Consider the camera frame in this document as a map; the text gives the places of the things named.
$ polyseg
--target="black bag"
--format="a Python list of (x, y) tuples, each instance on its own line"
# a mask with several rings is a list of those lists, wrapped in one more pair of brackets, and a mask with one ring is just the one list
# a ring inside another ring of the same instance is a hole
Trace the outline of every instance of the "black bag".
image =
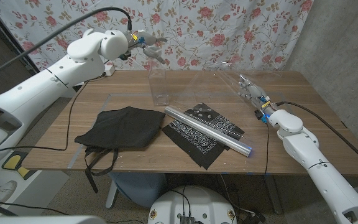
[[(98, 193), (98, 188), (92, 175), (101, 176), (111, 172), (118, 158), (118, 149), (148, 146), (158, 133), (164, 116), (165, 113), (162, 112), (130, 106), (120, 110), (103, 111), (87, 133), (75, 138), (75, 142), (87, 146), (85, 158), (92, 152), (96, 153), (89, 165), (85, 160), (85, 174), (95, 193)], [(101, 172), (92, 172), (94, 165), (111, 151), (114, 151), (111, 166)]]

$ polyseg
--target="metal rod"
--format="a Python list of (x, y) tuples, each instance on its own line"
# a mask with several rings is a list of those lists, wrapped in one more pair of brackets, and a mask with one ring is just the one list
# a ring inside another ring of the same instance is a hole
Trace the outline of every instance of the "metal rod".
[(245, 156), (248, 156), (249, 153), (251, 152), (251, 147), (247, 146), (246, 144), (213, 129), (206, 124), (203, 124), (193, 118), (190, 118), (189, 116), (185, 115), (184, 113), (176, 109), (173, 109), (170, 106), (167, 106), (165, 108), (165, 113), (171, 116), (172, 118), (175, 118), (181, 121), (182, 123), (191, 126), (197, 131), (229, 146), (230, 148), (234, 149), (237, 152), (240, 152)]

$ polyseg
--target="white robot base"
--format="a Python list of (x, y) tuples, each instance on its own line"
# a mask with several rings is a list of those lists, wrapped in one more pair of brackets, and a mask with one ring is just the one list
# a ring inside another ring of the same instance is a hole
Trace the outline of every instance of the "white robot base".
[(169, 191), (154, 202), (150, 209), (148, 224), (237, 224), (233, 207), (222, 195), (206, 187), (190, 185), (186, 186), (184, 191), (188, 203), (181, 195), (184, 187), (177, 187), (173, 189), (177, 192)]

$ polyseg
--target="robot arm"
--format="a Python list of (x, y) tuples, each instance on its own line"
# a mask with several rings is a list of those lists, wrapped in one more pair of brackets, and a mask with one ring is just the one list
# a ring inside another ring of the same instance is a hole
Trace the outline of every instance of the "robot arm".
[(278, 110), (261, 87), (241, 76), (239, 93), (257, 108), (255, 115), (278, 128), (286, 152), (305, 168), (338, 223), (358, 223), (358, 193), (319, 150), (317, 137), (303, 122), (285, 110)]
[[(87, 30), (83, 38), (68, 46), (67, 55), (58, 62), (0, 95), (0, 149), (15, 146), (33, 119), (67, 89), (102, 74), (104, 64), (100, 56), (126, 60), (132, 49), (142, 47), (147, 56), (163, 61), (158, 49), (148, 46), (158, 41), (166, 39), (144, 31), (133, 34), (131, 31)], [(0, 152), (0, 159), (7, 153), (9, 151)]]

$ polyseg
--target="white fabric backdrop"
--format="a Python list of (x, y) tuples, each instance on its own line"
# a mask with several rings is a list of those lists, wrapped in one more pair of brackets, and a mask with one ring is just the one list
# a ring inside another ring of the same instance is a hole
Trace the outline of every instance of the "white fabric backdrop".
[[(206, 63), (241, 63), (246, 69), (281, 69), (290, 56), (310, 11), (312, 0), (0, 0), (0, 18), (28, 49), (73, 18), (94, 9), (114, 6), (132, 17), (133, 30), (164, 36), (167, 68), (201, 70)], [(47, 68), (66, 54), (70, 42), (93, 28), (126, 30), (121, 12), (100, 12), (71, 27), (30, 58)], [(135, 60), (149, 68), (141, 50), (127, 61), (115, 60), (118, 70), (133, 68)]]

